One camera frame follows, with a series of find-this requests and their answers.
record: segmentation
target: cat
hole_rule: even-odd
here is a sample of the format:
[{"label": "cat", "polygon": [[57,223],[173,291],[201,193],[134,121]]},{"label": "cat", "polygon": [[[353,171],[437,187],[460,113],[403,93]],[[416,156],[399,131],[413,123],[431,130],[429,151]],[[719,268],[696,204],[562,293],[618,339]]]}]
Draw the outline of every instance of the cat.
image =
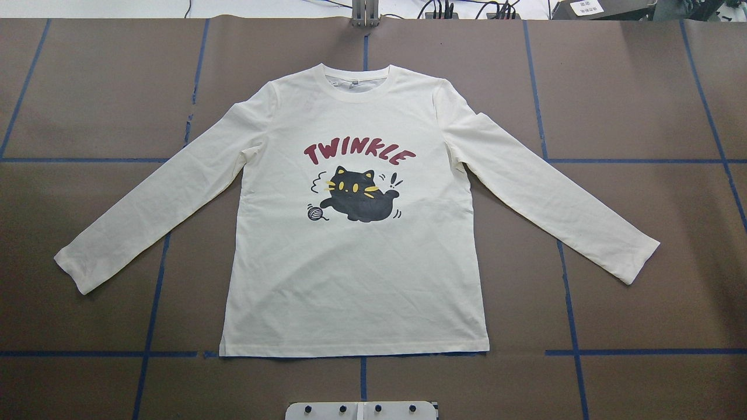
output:
[{"label": "cat", "polygon": [[353,172],[338,166],[329,184],[330,198],[319,205],[332,207],[347,214],[348,220],[371,222],[384,220],[391,214],[392,200],[400,196],[395,190],[381,192],[374,183],[374,172]]}]

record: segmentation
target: crew neckline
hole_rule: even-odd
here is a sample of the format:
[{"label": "crew neckline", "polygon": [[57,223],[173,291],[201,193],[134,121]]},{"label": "crew neckline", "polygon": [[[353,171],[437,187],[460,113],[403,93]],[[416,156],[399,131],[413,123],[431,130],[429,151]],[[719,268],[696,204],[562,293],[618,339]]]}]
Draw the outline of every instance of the crew neckline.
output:
[{"label": "crew neckline", "polygon": [[[323,63],[318,64],[313,68],[314,70],[314,78],[317,81],[317,84],[319,84],[319,88],[323,90],[325,93],[329,94],[331,97],[341,100],[343,102],[368,102],[372,99],[381,97],[382,95],[386,94],[391,86],[394,84],[394,80],[397,77],[397,67],[393,65],[388,65],[387,67],[384,67],[383,69],[378,70],[365,70],[360,72],[354,72],[349,70],[339,70],[339,69],[333,69],[331,67],[325,66]],[[343,78],[346,80],[375,80],[378,78],[383,78],[384,82],[380,84],[379,86],[376,86],[374,89],[366,90],[365,92],[345,92],[343,90],[339,90],[336,87],[332,86],[332,84],[329,83],[327,80],[327,76],[332,76],[336,78]]]}]

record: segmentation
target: cat face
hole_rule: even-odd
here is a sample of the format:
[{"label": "cat face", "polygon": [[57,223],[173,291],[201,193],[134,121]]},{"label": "cat face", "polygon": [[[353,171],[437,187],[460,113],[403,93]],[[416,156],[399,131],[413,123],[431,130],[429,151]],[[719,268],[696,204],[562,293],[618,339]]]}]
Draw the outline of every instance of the cat face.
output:
[{"label": "cat face", "polygon": [[327,190],[333,197],[347,196],[351,199],[373,199],[379,192],[379,187],[374,184],[374,172],[372,170],[360,173],[345,170],[338,166],[335,175],[327,181]]}]

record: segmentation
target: white long-sleeve shirt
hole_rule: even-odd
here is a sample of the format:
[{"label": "white long-sleeve shirt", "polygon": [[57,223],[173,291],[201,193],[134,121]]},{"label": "white long-sleeve shirt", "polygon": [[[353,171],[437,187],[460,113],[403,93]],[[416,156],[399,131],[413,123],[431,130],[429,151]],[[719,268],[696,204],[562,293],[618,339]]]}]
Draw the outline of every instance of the white long-sleeve shirt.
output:
[{"label": "white long-sleeve shirt", "polygon": [[626,284],[659,245],[448,81],[319,64],[233,105],[55,261],[86,294],[243,168],[221,356],[485,351],[465,165]]}]

